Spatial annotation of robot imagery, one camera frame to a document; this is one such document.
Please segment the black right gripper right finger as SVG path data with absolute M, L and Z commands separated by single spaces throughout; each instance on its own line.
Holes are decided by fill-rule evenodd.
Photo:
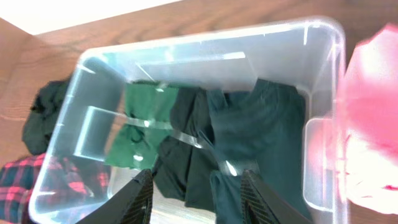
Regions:
M 263 182 L 260 175 L 244 170 L 241 178 L 241 206 L 244 224 L 311 224 Z

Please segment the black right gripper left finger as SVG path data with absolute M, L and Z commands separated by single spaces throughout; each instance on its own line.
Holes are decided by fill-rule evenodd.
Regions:
M 77 224 L 149 224 L 153 194 L 152 171 L 144 169 Z

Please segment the dark teal garment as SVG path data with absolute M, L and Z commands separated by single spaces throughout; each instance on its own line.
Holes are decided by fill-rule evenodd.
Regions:
M 252 168 L 283 202 L 307 219 L 302 196 L 305 99 L 293 86 L 257 80 L 252 91 L 207 93 L 211 152 L 226 172 L 210 174 L 217 223 L 242 223 L 241 175 Z

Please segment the green garment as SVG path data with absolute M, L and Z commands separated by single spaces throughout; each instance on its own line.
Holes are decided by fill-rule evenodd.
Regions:
M 109 166 L 150 169 L 161 142 L 172 131 L 170 112 L 179 87 L 166 83 L 136 82 L 126 85 L 126 122 L 117 133 L 105 163 Z

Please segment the pink printed t-shirt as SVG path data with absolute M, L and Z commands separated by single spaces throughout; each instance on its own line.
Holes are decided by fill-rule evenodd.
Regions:
M 332 171 L 356 205 L 397 214 L 397 25 L 356 45 L 336 99 L 336 120 L 310 140 L 309 166 Z

